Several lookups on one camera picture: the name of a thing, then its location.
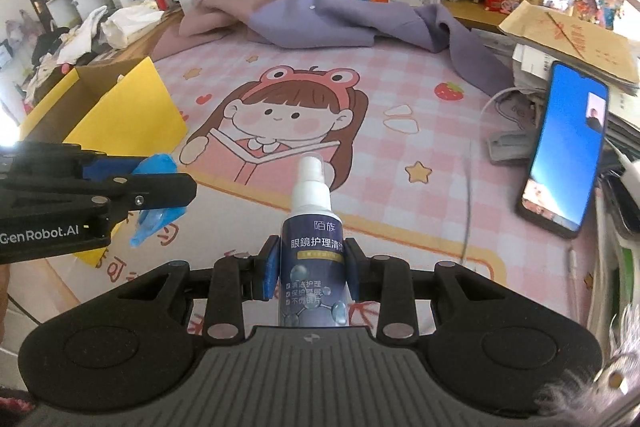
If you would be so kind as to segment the blue plastic packet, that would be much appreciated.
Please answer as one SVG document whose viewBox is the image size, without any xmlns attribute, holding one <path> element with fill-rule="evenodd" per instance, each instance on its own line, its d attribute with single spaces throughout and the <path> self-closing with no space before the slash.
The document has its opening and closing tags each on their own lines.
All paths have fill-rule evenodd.
<svg viewBox="0 0 640 427">
<path fill-rule="evenodd" d="M 141 161 L 133 174 L 171 174 L 177 173 L 178 167 L 168 154 L 156 154 Z M 186 207 L 143 210 L 139 213 L 136 231 L 130 239 L 130 246 L 137 248 L 145 239 L 175 222 L 186 213 Z"/>
</svg>

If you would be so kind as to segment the blue spray bottle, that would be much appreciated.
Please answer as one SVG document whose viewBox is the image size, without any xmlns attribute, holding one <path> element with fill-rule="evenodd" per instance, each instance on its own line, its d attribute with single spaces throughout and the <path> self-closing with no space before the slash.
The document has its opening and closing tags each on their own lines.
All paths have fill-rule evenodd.
<svg viewBox="0 0 640 427">
<path fill-rule="evenodd" d="M 324 162 L 300 158 L 292 208 L 281 230 L 280 324 L 348 324 L 343 223 L 332 209 Z"/>
</svg>

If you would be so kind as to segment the yellow cardboard box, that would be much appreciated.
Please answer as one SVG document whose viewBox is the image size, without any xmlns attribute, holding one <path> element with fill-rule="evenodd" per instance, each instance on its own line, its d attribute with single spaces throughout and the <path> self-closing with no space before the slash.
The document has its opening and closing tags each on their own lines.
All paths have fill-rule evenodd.
<svg viewBox="0 0 640 427">
<path fill-rule="evenodd" d="M 146 159 L 170 153 L 185 135 L 183 117 L 144 58 L 72 70 L 27 116 L 18 142 L 78 144 Z"/>
</svg>

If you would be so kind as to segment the pile of clothes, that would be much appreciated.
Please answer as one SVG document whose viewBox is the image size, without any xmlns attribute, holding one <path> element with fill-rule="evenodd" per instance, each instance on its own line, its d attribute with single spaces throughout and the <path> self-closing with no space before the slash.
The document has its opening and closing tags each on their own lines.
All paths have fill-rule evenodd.
<svg viewBox="0 0 640 427">
<path fill-rule="evenodd" d="M 73 28 L 60 27 L 40 36 L 32 54 L 32 71 L 25 80 L 12 83 L 26 112 L 34 108 L 75 66 L 88 65 L 110 46 L 101 24 L 111 14 L 101 5 Z"/>
</svg>

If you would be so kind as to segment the white tissue pack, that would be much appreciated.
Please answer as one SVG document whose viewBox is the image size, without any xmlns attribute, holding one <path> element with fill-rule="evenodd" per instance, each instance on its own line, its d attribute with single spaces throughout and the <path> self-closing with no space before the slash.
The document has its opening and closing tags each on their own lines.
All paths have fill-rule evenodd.
<svg viewBox="0 0 640 427">
<path fill-rule="evenodd" d="M 144 0 L 107 17 L 101 24 L 102 34 L 111 48 L 123 50 L 154 29 L 164 14 L 155 1 Z"/>
</svg>

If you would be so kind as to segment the pink checkered tablecloth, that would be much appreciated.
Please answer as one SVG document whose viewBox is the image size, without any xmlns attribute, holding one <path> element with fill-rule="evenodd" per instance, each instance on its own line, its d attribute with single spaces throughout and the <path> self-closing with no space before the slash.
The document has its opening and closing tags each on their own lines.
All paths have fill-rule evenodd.
<svg viewBox="0 0 640 427">
<path fill-rule="evenodd" d="M 280 230 L 303 155 L 324 159 L 332 205 L 370 254 L 419 269 L 461 261 L 566 314 L 588 315 L 594 226 L 574 241 L 518 217 L 524 167 L 494 165 L 488 139 L 532 129 L 535 106 L 463 81 L 447 53 L 386 42 L 279 51 L 231 39 L 156 63 L 186 123 L 177 164 L 198 181 L 186 214 L 141 246 L 126 222 L 93 262 L 53 262 L 82 303 L 171 259 L 205 268 L 254 254 Z"/>
</svg>

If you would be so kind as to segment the black smartphone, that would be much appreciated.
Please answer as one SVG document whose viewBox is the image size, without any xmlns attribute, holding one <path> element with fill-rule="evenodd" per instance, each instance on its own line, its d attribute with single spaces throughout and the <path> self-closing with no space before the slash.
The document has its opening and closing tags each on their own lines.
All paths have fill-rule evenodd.
<svg viewBox="0 0 640 427">
<path fill-rule="evenodd" d="M 582 229 L 599 169 L 608 121 L 608 86 L 555 61 L 544 115 L 516 211 L 564 239 Z"/>
</svg>

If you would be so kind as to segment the purple cloth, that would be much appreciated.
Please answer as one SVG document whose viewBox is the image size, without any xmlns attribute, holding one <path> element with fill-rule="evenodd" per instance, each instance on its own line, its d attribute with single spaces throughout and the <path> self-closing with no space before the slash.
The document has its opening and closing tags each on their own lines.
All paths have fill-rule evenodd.
<svg viewBox="0 0 640 427">
<path fill-rule="evenodd" d="M 290 50 L 368 48 L 378 37 L 432 53 L 448 50 L 458 76 L 485 94 L 513 84 L 510 67 L 441 4 L 413 8 L 362 0 L 198 0 L 180 23 L 164 31 L 151 58 L 159 61 L 213 42 L 239 25 L 254 41 Z"/>
</svg>

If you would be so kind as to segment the brown paper envelope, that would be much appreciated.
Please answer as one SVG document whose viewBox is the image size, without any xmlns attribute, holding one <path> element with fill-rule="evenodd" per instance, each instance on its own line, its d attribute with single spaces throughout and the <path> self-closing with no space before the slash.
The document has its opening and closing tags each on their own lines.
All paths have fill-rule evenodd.
<svg viewBox="0 0 640 427">
<path fill-rule="evenodd" d="M 639 92 L 638 54 L 624 36 L 523 1 L 498 26 L 518 43 L 555 56 L 631 95 Z"/>
</svg>

